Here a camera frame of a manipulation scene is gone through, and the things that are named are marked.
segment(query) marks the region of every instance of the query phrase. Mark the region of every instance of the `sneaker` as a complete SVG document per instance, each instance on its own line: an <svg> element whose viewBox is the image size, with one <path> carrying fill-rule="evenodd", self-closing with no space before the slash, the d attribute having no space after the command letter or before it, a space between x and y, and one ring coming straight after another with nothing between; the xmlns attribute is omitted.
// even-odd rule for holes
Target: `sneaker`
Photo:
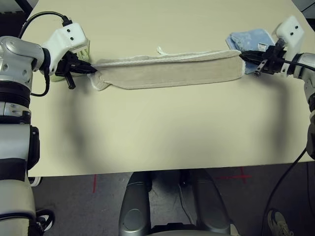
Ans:
<svg viewBox="0 0 315 236"><path fill-rule="evenodd" d="M267 219L272 236L294 236L294 233L289 230L284 216L277 210L269 210Z"/></svg>

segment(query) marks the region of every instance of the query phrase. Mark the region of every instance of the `gray floor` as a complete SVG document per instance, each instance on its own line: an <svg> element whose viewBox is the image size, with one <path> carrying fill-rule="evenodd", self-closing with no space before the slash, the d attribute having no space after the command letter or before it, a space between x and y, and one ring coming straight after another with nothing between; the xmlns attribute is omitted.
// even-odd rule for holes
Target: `gray floor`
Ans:
<svg viewBox="0 0 315 236"><path fill-rule="evenodd" d="M243 236L260 232L261 217L270 191L288 165L207 169L215 179L230 218ZM315 166L309 163L311 201L315 208ZM117 236L119 210L131 173L94 176L46 177L34 188L37 208L49 208L56 223L46 236ZM150 192L153 225L169 222L189 223L178 195L175 171L157 172ZM188 209L195 220L191 190L183 189ZM296 236L315 235L307 198L306 163L298 164L276 193L272 207L280 210Z"/></svg>

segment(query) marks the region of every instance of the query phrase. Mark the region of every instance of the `white cable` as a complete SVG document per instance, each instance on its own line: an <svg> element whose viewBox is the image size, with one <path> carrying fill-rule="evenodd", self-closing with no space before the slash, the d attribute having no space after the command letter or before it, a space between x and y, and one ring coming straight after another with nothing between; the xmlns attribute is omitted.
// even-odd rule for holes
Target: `white cable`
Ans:
<svg viewBox="0 0 315 236"><path fill-rule="evenodd" d="M187 214L188 219L189 219L189 222L190 222L191 224L193 224L193 219L192 219L192 217L191 217L191 215L190 215L190 212L189 212L189 210L188 210L188 208L187 208L187 205L186 205L186 203L185 203L185 199L184 199L184 196L183 196L183 193L182 193L182 188L181 188L181 186L180 186L179 184L178 184L178 189L179 189L179 197L181 198L182 203L183 203L183 210L184 210L184 212Z"/></svg>

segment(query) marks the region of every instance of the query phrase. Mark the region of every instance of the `beige towel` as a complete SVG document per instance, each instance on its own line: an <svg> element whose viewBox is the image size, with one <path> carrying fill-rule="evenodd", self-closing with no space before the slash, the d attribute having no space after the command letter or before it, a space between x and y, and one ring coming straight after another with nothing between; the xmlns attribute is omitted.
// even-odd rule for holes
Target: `beige towel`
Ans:
<svg viewBox="0 0 315 236"><path fill-rule="evenodd" d="M92 65L98 71L89 75L93 87L146 89L209 84L235 80L245 72L245 62L237 50L173 55L158 51L161 56L99 61Z"/></svg>

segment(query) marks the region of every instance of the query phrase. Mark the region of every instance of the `black cable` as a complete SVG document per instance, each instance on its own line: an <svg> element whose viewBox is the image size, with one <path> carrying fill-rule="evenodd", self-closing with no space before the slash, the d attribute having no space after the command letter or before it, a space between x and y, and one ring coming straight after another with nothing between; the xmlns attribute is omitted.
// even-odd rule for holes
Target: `black cable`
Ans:
<svg viewBox="0 0 315 236"><path fill-rule="evenodd" d="M286 172L280 177L280 179L278 180L276 186L274 187L274 189L272 190L271 194L269 195L269 198L268 198L265 210L264 210L264 214L262 216L261 236L264 235L265 219L267 218L268 208L269 208L269 205L271 203L271 200L272 200L276 190L278 189L278 187L280 186L280 184L282 183L284 178L287 176L287 174L289 174L289 172L293 169L293 167L299 162L299 160L302 158L302 156L305 154L305 152L306 152L306 148L304 148L304 150L301 152L301 154L298 156L298 158L290 165L290 167L286 170Z"/></svg>
<svg viewBox="0 0 315 236"><path fill-rule="evenodd" d="M59 16L60 18L62 18L63 21L69 21L69 19L68 19L66 16L64 16L64 15L58 13L58 12L55 12L55 11L42 11L42 12L39 12L39 13L37 13L37 14L35 14L35 15L32 15L32 16L25 22L25 24L24 24L23 27L21 28L21 31L20 31L20 33L19 33L19 35L18 35L18 38L22 38L22 36L23 36L23 34L24 34L26 28L29 26L29 24L30 24L34 19L36 19L36 18L39 17L39 16L43 16L43 15L56 15L56 16Z"/></svg>
<svg viewBox="0 0 315 236"><path fill-rule="evenodd" d="M305 65L305 64L302 64L302 63L298 63L298 62L293 62L293 61L288 61L288 60L283 60L283 59L277 59L276 60L277 62L283 62L283 63L288 63L290 65L297 65L297 66L301 66L301 67L305 67L307 69L310 69L312 71L315 71L315 68L314 67L311 67L309 65Z"/></svg>
<svg viewBox="0 0 315 236"><path fill-rule="evenodd" d="M309 205L310 205L310 210L311 210L312 216L315 218L315 211L313 210L311 197L310 197L309 163L308 162L306 162L306 175L307 175L307 196L308 196L308 200L309 200Z"/></svg>
<svg viewBox="0 0 315 236"><path fill-rule="evenodd" d="M31 93L32 96L43 97L43 96L45 96L48 93L49 87L50 87L49 68L45 69L44 77L45 77L45 84L46 84L45 91L42 94Z"/></svg>
<svg viewBox="0 0 315 236"><path fill-rule="evenodd" d="M307 10L307 9L309 9L311 6L313 6L315 4L315 2L313 2L311 5L309 5L308 7L306 7L304 10L302 10L301 12L303 12L303 11L305 11L305 10Z"/></svg>

